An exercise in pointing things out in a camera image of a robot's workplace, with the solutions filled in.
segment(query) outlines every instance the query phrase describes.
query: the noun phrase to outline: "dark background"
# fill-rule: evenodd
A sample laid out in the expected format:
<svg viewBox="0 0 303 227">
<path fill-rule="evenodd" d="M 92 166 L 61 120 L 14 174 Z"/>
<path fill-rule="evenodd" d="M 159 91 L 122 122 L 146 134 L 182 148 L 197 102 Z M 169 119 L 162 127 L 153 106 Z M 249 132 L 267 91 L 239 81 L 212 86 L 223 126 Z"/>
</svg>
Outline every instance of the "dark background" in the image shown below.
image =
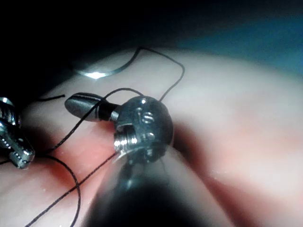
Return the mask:
<svg viewBox="0 0 303 227">
<path fill-rule="evenodd" d="M 2 7 L 0 93 L 22 108 L 72 76 L 71 65 L 85 68 L 111 53 L 140 45 L 180 47 L 187 38 L 205 37 L 260 18 L 302 16 L 302 11 L 300 0 Z"/>
</svg>

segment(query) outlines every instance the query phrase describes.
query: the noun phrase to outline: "metallic cylinder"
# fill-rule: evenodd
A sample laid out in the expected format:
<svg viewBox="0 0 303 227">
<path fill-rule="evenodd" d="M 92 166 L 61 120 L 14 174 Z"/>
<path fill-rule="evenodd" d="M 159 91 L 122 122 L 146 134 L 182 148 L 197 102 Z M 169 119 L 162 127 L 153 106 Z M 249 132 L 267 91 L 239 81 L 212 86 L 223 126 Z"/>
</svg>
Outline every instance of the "metallic cylinder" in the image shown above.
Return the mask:
<svg viewBox="0 0 303 227">
<path fill-rule="evenodd" d="M 183 157 L 156 143 L 115 158 L 82 226 L 146 224 L 232 226 Z"/>
</svg>

